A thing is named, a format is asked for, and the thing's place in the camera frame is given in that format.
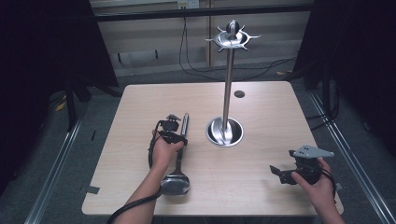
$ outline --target black curtain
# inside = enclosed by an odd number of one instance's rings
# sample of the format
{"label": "black curtain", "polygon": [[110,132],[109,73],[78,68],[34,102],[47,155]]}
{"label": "black curtain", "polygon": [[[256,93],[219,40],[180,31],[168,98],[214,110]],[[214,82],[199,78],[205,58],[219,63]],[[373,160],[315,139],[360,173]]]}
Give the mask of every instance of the black curtain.
{"label": "black curtain", "polygon": [[88,0],[0,1],[0,193],[35,145],[66,82],[118,86]]}
{"label": "black curtain", "polygon": [[314,89],[329,74],[396,156],[396,3],[317,0],[315,5],[294,77],[304,77],[305,86]]}

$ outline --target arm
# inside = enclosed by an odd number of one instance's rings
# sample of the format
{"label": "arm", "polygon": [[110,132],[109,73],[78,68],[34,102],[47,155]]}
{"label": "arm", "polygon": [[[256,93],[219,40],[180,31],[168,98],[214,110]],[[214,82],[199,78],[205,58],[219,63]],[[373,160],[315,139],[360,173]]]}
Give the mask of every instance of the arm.
{"label": "arm", "polygon": [[[140,184],[140,186],[134,191],[132,196],[126,203],[131,203],[136,200],[148,197],[157,193],[160,188],[163,176],[168,168],[168,165],[172,158],[175,156],[177,150],[183,147],[183,142],[176,144],[166,143],[156,133],[158,138],[155,143],[153,155],[152,155],[152,167],[148,172],[146,178]],[[152,215],[154,213],[156,200],[138,205],[117,217],[115,223],[127,224],[127,223],[151,223]]]}
{"label": "arm", "polygon": [[[330,172],[330,165],[325,160],[320,158],[318,161],[323,169]],[[332,195],[332,182],[329,178],[322,175],[316,184],[310,185],[295,172],[291,173],[291,177],[308,194],[309,201],[314,205],[323,223],[345,223],[335,207]]]}

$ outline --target wooden table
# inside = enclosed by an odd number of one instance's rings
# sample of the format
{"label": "wooden table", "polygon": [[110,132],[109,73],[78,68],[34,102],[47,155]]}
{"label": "wooden table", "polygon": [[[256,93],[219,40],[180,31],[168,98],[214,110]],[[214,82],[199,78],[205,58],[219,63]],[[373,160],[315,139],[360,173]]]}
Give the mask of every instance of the wooden table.
{"label": "wooden table", "polygon": [[[246,96],[236,98],[235,91],[244,91]],[[157,121],[170,113],[183,118],[187,112],[189,144],[181,168],[191,189],[185,196],[163,195],[154,215],[315,215],[303,190],[280,184],[269,168],[295,169],[289,150],[304,144],[316,146],[291,85],[233,83],[230,118],[238,120],[245,133],[234,147],[217,147],[205,136],[208,122],[222,116],[223,96],[224,83],[128,86],[91,182],[100,190],[87,193],[82,211],[109,215],[123,206],[149,171],[149,141]],[[167,174],[174,169],[171,165]],[[338,196],[336,201],[342,213]]]}

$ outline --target black wire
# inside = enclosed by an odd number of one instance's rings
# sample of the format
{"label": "black wire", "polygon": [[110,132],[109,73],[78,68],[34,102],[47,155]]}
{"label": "black wire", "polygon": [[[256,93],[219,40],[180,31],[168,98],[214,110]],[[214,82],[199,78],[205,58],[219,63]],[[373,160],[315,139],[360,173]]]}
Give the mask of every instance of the black wire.
{"label": "black wire", "polygon": [[151,166],[152,166],[152,154],[153,154],[153,151],[154,151],[154,146],[155,146],[155,143],[157,142],[157,140],[160,138],[160,137],[157,137],[157,139],[155,139],[155,135],[158,132],[158,127],[160,126],[160,124],[161,124],[161,121],[158,121],[157,125],[155,125],[154,133],[152,134],[152,138],[151,138],[151,141],[149,143],[149,148],[148,148],[148,167],[150,169],[151,169]]}
{"label": "black wire", "polygon": [[[183,34],[182,34],[182,37],[181,37],[180,49],[179,49],[179,53],[178,53],[178,63],[179,63],[179,65],[180,65],[181,69],[182,69],[185,73],[187,73],[187,74],[189,74],[189,75],[192,75],[192,76],[206,77],[206,78],[209,78],[209,79],[212,79],[212,80],[216,80],[216,81],[224,81],[224,79],[219,79],[219,78],[215,78],[215,77],[205,76],[205,75],[202,75],[202,74],[190,73],[189,71],[187,71],[187,70],[183,67],[183,65],[181,64],[181,50],[182,50],[182,47],[183,47],[184,38],[186,38],[186,46],[185,46],[185,47],[186,47],[186,58],[187,58],[187,63],[188,63],[188,65],[189,65],[189,67],[190,67],[191,70],[193,70],[193,71],[195,71],[195,72],[199,72],[199,73],[208,73],[208,72],[213,72],[213,71],[223,71],[223,70],[226,70],[226,68],[214,68],[214,69],[208,69],[208,70],[198,70],[198,69],[192,67],[192,65],[191,65],[191,63],[190,63],[190,58],[189,58],[189,42],[188,42],[188,35],[187,35],[187,23],[186,23],[186,18],[184,18]],[[251,67],[235,67],[234,69],[244,69],[244,70],[262,70],[262,69],[265,69],[265,71],[259,73],[258,75],[254,75],[253,77],[242,78],[242,79],[235,80],[235,81],[246,81],[246,80],[253,79],[253,78],[255,78],[255,77],[259,77],[259,76],[261,76],[261,75],[267,73],[268,70],[269,70],[270,68],[279,66],[279,65],[281,65],[282,63],[286,63],[286,62],[289,62],[289,61],[295,60],[295,59],[296,59],[296,57],[292,57],[292,58],[289,58],[289,59],[277,60],[277,61],[275,61],[275,62],[272,62],[269,66],[258,67],[258,68],[251,68]]]}
{"label": "black wire", "polygon": [[322,170],[321,173],[322,173],[324,176],[326,176],[327,178],[329,178],[330,181],[332,181],[332,196],[335,198],[335,192],[336,192],[336,190],[337,190],[337,186],[336,186],[336,184],[335,184],[334,177],[333,177],[332,174],[330,174],[330,172],[327,171],[326,169],[321,168],[321,170]]}
{"label": "black wire", "polygon": [[157,193],[150,195],[146,198],[143,199],[139,199],[137,201],[125,204],[123,207],[119,208],[115,213],[113,213],[113,215],[111,215],[111,217],[108,219],[107,224],[111,224],[114,222],[114,220],[116,220],[116,218],[121,215],[122,213],[126,212],[127,210],[134,208],[140,204],[143,203],[148,203],[150,201],[156,200],[158,199],[161,195],[162,195],[162,191],[161,191],[161,186],[160,189],[157,191]]}
{"label": "black wire", "polygon": [[[333,97],[333,108],[331,110],[331,114],[329,115],[330,120],[325,120],[323,123],[320,123],[318,126],[315,126],[313,128],[310,128],[311,131],[314,131],[324,125],[327,125],[328,123],[332,122],[333,120],[335,120],[335,118],[337,118],[338,113],[340,111],[340,93],[339,93],[339,89],[338,87],[335,89],[335,93],[334,93],[334,97]],[[306,119],[318,119],[318,118],[325,118],[325,114],[321,114],[321,115],[317,115],[317,116],[313,116],[313,117],[307,117]]]}

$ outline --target metal rail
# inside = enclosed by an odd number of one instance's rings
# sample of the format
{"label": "metal rail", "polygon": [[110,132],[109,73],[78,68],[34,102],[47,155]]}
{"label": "metal rail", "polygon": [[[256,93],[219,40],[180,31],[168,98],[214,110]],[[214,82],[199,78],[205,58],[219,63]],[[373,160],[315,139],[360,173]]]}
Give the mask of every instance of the metal rail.
{"label": "metal rail", "polygon": [[[314,93],[311,93],[310,96],[319,114],[324,114],[325,112],[322,108],[323,103],[320,101],[319,96]],[[390,212],[386,201],[384,200],[381,193],[378,191],[370,177],[364,171],[363,167],[359,163],[358,159],[355,157],[355,154],[351,150],[349,144],[347,143],[347,140],[341,134],[335,122],[329,119],[327,116],[323,117],[323,121],[327,123],[327,128],[332,135],[332,138],[334,139],[335,143],[343,154],[344,159],[346,160],[349,168],[352,170],[353,175],[356,177],[357,181],[361,185],[361,188],[366,194],[367,199],[370,201],[374,210],[378,214],[379,219],[381,219],[382,223],[396,223],[396,219],[394,215]]]}
{"label": "metal rail", "polygon": [[49,172],[46,182],[41,188],[40,194],[35,199],[35,204],[29,212],[28,217],[26,218],[24,224],[38,224],[41,221],[41,218],[46,211],[47,205],[50,201],[50,197],[52,196],[52,192],[55,190],[55,185],[58,180],[58,177],[61,174],[61,171],[64,167],[64,163],[67,159],[67,155],[78,134],[79,127],[81,125],[81,119],[85,116],[87,112],[87,105],[84,105],[73,129],[67,133],[66,138],[64,139],[64,144],[59,151],[58,157],[52,165],[52,168]]}

